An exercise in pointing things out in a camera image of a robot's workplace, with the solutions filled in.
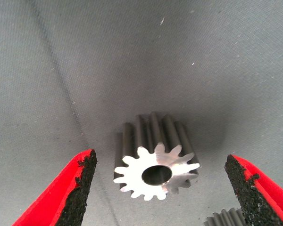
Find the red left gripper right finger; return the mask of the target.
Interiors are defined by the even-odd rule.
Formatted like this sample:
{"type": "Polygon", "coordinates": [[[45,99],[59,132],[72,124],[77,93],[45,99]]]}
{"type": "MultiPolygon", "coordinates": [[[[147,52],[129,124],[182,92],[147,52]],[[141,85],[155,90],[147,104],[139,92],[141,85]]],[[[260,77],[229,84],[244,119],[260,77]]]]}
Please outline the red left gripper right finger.
{"type": "Polygon", "coordinates": [[[250,161],[228,155],[225,171],[246,225],[283,226],[283,188],[250,161]]]}

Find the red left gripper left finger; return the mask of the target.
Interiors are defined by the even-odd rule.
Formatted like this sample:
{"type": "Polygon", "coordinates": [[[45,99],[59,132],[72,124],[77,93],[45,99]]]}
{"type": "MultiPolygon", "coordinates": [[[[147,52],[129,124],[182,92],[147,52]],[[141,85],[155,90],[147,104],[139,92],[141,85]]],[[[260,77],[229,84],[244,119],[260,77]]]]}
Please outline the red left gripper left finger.
{"type": "Polygon", "coordinates": [[[93,149],[77,154],[14,226],[80,226],[97,164],[93,149]]]}

